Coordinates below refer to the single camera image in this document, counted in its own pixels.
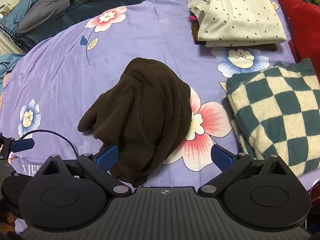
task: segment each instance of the green and cream checkered sweater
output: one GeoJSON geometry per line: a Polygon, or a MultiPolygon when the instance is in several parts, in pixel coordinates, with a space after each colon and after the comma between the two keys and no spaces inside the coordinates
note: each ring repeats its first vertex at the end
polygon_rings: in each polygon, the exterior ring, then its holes
{"type": "Polygon", "coordinates": [[[320,167],[320,85],[309,59],[235,74],[227,95],[245,153],[278,154],[296,176],[320,167]]]}

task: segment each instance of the purple bedsheet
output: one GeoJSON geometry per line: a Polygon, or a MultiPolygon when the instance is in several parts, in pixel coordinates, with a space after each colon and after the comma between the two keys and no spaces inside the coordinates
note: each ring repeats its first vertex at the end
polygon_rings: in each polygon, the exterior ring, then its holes
{"type": "MultiPolygon", "coordinates": [[[[279,60],[290,64],[294,59],[288,42],[279,44],[276,52],[242,48],[254,57],[249,68],[244,59],[235,59],[234,64],[228,59],[242,52],[236,48],[211,52],[212,48],[195,45],[186,3],[147,0],[127,6],[127,10],[109,10],[88,25],[89,20],[81,22],[35,46],[18,62],[4,88],[0,131],[6,137],[20,138],[29,130],[49,129],[67,137],[79,154],[94,154],[102,142],[91,133],[77,131],[80,118],[101,93],[118,82],[133,58],[155,59],[192,87],[194,116],[187,139],[166,160],[169,164],[160,165],[144,185],[197,189],[217,176],[220,170],[211,161],[209,147],[218,143],[233,153],[238,151],[236,136],[221,106],[227,77],[263,69],[279,60]]],[[[289,41],[281,8],[276,12],[289,41]]],[[[33,176],[51,154],[75,158],[71,147],[55,135],[34,133],[33,139],[32,150],[11,155],[18,172],[33,176]]],[[[309,187],[319,174],[316,170],[300,180],[309,187]]]]}

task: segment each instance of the silver screw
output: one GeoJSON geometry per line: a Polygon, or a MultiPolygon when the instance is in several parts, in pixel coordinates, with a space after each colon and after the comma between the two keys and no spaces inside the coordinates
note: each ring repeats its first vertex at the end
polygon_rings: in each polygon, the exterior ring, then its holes
{"type": "Polygon", "coordinates": [[[119,194],[128,192],[129,188],[125,185],[118,185],[113,188],[113,191],[119,194]]]}
{"type": "Polygon", "coordinates": [[[203,185],[201,187],[201,190],[205,193],[214,193],[214,192],[216,192],[217,188],[212,185],[203,185]]]}

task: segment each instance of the blue gripper pad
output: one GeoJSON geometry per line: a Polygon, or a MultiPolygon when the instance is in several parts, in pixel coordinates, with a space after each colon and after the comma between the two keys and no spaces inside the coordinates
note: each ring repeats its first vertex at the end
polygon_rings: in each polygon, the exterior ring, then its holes
{"type": "Polygon", "coordinates": [[[103,152],[93,155],[91,160],[107,172],[118,160],[119,150],[117,145],[111,145],[103,152]]]}
{"type": "Polygon", "coordinates": [[[238,160],[236,155],[217,144],[211,148],[211,159],[221,171],[226,170],[238,160]]]}
{"type": "Polygon", "coordinates": [[[26,150],[30,150],[35,146],[35,141],[32,138],[23,139],[21,141],[14,141],[10,146],[10,152],[22,152],[26,150]]]}

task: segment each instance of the brown cloth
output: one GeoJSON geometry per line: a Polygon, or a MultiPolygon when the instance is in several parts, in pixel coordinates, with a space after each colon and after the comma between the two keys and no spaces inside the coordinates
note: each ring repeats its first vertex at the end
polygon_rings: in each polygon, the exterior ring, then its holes
{"type": "Polygon", "coordinates": [[[189,85],[165,64],[135,58],[84,114],[78,131],[93,129],[102,148],[116,144],[119,159],[110,172],[137,187],[179,146],[190,123],[189,85]]]}
{"type": "MultiPolygon", "coordinates": [[[[206,44],[206,41],[199,41],[198,40],[199,28],[200,28],[200,25],[199,25],[198,21],[192,23],[191,32],[192,32],[193,40],[194,40],[195,44],[197,44],[197,45],[206,44]]],[[[248,47],[254,48],[254,49],[265,49],[265,50],[270,50],[270,51],[277,51],[278,50],[278,47],[275,43],[251,45],[248,47]]]]}

